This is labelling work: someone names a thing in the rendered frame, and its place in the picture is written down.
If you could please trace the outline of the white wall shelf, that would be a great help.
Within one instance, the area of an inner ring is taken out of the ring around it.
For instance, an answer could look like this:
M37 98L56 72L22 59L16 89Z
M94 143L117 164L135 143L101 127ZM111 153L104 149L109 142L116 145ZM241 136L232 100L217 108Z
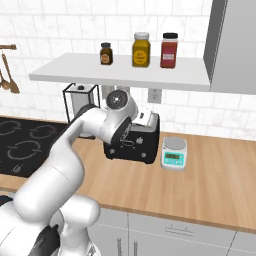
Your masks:
M204 60L199 58L178 58L174 69L164 69L160 67L159 57L152 57L148 67L133 67L132 57L128 55L116 55L111 65L101 65L96 54L65 53L31 72L29 78L150 89L210 90Z

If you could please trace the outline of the black toaster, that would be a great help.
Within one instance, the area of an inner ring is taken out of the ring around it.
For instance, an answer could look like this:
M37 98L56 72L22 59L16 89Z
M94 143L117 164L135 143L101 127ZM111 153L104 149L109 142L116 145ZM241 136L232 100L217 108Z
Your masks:
M103 143L104 153L108 159L123 159L152 164L158 152L160 137L160 117L153 113L149 125L133 123L127 137L110 146Z

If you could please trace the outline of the grey wall cupboard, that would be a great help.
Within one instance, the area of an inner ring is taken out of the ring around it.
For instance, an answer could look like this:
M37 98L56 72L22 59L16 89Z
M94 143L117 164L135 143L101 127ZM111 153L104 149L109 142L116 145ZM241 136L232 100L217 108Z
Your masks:
M211 92L256 95L256 0L213 0L203 55Z

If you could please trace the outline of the white wall socket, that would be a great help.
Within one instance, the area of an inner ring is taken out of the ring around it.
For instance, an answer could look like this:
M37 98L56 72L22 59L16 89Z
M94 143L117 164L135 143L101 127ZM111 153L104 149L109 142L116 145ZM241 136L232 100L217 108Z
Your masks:
M161 89L149 89L148 90L148 102L160 104L162 99Z

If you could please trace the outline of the grey drawer front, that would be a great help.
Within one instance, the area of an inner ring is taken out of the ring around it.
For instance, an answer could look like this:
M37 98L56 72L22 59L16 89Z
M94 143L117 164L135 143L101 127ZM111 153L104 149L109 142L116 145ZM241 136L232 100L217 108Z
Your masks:
M186 226L190 231L194 232L194 236L189 237L165 232L165 227L171 226L180 229L183 229ZM235 234L232 230L133 213L129 214L129 227L133 231L140 231L148 234L178 238L181 240L189 240L221 247L229 247Z

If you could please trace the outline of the long wooden spoon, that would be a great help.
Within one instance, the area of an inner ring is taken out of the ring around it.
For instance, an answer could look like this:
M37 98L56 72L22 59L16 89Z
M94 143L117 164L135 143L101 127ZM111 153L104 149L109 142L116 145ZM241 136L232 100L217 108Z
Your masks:
M8 65L8 61L7 61L7 58L6 58L5 54L2 54L2 60L3 60L3 63L5 65L5 68L6 68L9 80L10 80L10 82L9 82L10 90L11 90L12 93L19 94L20 90L19 90L17 84L12 79L12 76L11 76L11 73L10 73L10 69L9 69L9 65Z

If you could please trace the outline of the short wooden spoon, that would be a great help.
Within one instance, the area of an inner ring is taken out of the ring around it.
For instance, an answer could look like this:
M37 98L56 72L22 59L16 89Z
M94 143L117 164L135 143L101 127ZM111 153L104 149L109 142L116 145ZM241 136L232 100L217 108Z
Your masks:
M0 78L1 78L1 81L0 81L0 85L3 87L4 90L9 90L9 82L7 82L3 75L2 75L2 72L1 72L1 69L0 69Z

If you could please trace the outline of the teal and white kitchen scale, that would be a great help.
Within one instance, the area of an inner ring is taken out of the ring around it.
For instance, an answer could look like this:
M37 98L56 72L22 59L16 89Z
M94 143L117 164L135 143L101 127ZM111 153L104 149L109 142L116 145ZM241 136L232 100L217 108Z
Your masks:
M180 137L165 137L162 141L161 167L165 170L184 171L187 162L187 141Z

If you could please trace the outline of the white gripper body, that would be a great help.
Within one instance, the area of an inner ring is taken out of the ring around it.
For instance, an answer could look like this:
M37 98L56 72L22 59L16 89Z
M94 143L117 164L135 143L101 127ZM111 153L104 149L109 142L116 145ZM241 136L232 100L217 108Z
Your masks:
M149 109L145 110L144 117L145 117L145 125L146 126L150 125L150 122L151 122L151 119L153 118L153 116L154 116L154 113L151 110L149 110Z

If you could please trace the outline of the red jar with black lid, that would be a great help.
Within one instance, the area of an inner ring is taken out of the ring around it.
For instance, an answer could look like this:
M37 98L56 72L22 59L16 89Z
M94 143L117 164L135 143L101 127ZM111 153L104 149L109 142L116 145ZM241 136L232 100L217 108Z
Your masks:
M164 33L161 45L161 61L162 68L173 69L176 66L176 54L178 47L177 33Z

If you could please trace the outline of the yellow jar with white lid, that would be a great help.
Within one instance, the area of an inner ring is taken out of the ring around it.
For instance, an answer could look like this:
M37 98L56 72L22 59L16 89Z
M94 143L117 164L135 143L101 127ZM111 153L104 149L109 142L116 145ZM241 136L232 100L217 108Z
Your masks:
M132 65L148 67L150 62L150 42L148 32L136 32L132 46Z

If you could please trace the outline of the small brown spice jar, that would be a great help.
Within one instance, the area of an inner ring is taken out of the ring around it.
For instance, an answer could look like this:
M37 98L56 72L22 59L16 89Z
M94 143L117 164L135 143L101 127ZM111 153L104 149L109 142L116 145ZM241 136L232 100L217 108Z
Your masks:
M113 63L113 52L110 43L103 42L101 44L100 60L102 65L111 65Z

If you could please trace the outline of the black hob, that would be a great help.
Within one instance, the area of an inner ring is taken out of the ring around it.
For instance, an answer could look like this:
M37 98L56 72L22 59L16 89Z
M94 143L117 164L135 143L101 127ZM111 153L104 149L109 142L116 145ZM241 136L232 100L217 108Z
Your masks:
M66 127L63 123L0 117L0 174L30 177Z

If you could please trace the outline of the grey cupboard front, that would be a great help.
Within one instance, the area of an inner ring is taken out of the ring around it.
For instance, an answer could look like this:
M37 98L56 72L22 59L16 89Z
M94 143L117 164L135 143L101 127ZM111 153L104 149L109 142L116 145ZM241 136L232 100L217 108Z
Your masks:
M256 234L237 232L228 256L256 256Z

